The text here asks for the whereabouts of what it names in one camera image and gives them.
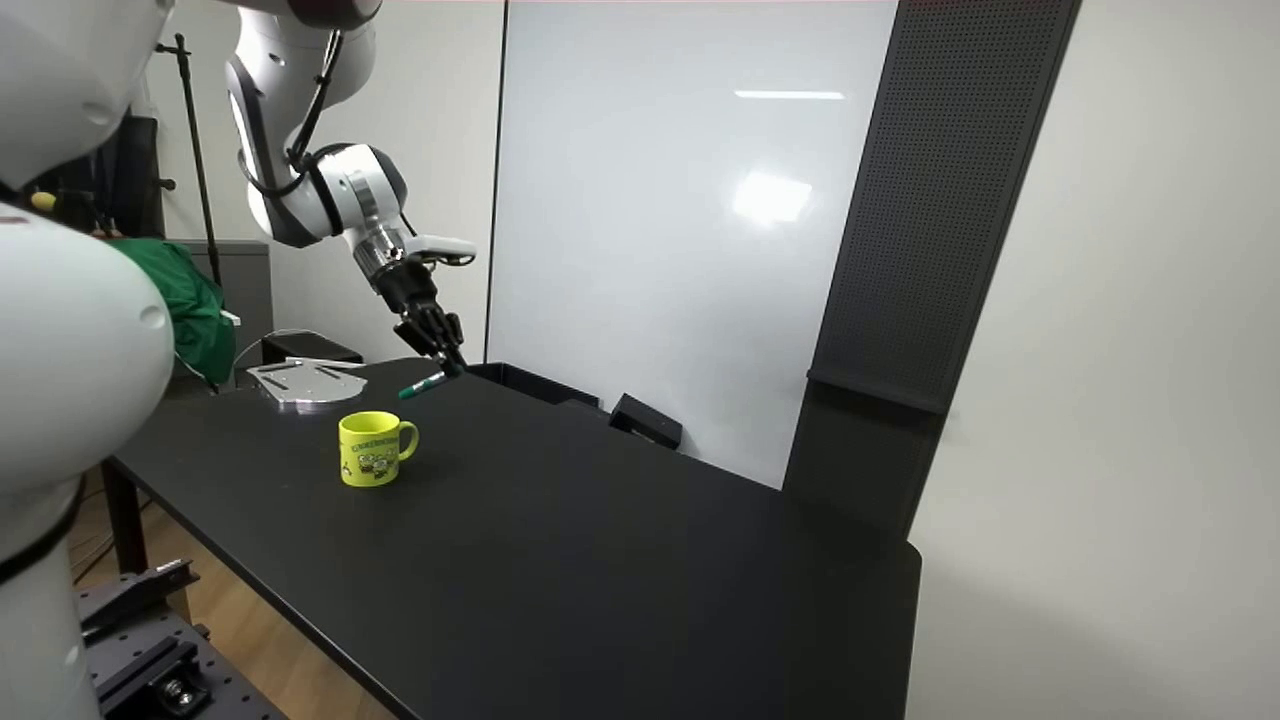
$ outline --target whiteboard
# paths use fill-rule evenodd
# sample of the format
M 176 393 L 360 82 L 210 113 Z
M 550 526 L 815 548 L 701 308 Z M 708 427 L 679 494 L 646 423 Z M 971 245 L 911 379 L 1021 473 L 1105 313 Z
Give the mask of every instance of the whiteboard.
M 780 482 L 894 0 L 512 0 L 488 354 Z

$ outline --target black panel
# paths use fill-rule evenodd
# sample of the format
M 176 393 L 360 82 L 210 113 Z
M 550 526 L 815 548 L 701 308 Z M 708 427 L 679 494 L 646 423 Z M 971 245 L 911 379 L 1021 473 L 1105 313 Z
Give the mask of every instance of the black panel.
M 1079 0 L 902 0 L 786 469 L 902 536 Z

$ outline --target yellow mug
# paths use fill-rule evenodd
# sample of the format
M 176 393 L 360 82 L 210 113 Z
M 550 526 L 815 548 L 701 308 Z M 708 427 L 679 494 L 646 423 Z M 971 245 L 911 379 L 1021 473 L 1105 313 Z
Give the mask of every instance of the yellow mug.
M 390 411 L 351 411 L 336 423 L 336 453 L 347 489 L 382 489 L 417 453 L 417 423 Z

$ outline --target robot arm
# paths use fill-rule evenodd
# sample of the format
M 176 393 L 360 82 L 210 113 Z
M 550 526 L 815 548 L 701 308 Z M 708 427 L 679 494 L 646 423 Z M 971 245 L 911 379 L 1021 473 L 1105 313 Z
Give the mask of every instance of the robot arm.
M 408 185 L 367 144 L 309 148 L 323 109 L 363 88 L 371 73 L 371 23 L 317 30 L 309 20 L 367 17 L 377 5 L 239 7 L 239 43 L 226 58 L 226 94 L 239 133 L 249 203 L 260 228 L 290 246 L 347 237 L 351 258 L 400 315 L 400 339 L 425 354 L 458 358 L 458 319 L 437 305 L 437 264 L 472 264 L 451 241 L 425 241 L 402 219 Z

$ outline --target white wall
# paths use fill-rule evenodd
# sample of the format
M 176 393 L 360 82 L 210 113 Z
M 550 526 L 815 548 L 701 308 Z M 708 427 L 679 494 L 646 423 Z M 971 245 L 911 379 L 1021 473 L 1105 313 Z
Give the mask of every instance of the white wall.
M 632 393 L 780 482 L 893 13 L 512 0 L 492 354 Z M 810 194 L 758 228 L 749 175 Z
M 498 93 L 502 0 L 400 0 L 380 13 L 380 58 L 371 82 L 318 119 L 317 148 L 363 139 L 382 148 L 408 181 L 408 219 L 421 231 L 458 237 L 480 258 L 458 271 L 437 271 L 444 308 L 458 313 L 465 354 L 483 354 L 488 305 L 488 222 L 494 164 L 494 93 Z M 222 58 L 237 46 L 237 13 L 188 0 L 167 35 L 182 30 L 194 50 L 194 102 L 202 164 L 219 241 L 262 241 L 243 203 L 237 164 L 237 127 L 222 102 Z M 188 152 L 188 123 L 173 58 L 154 57 L 151 102 L 158 109 L 158 164 L 181 181 L 167 198 L 167 237 L 198 241 L 198 203 Z M 390 313 L 347 258 L 344 241 L 317 246 L 271 245 L 275 326 L 330 336 L 367 358 L 408 354 L 390 332 Z
M 1082 0 L 914 523 L 914 720 L 1274 714 L 1274 27 Z

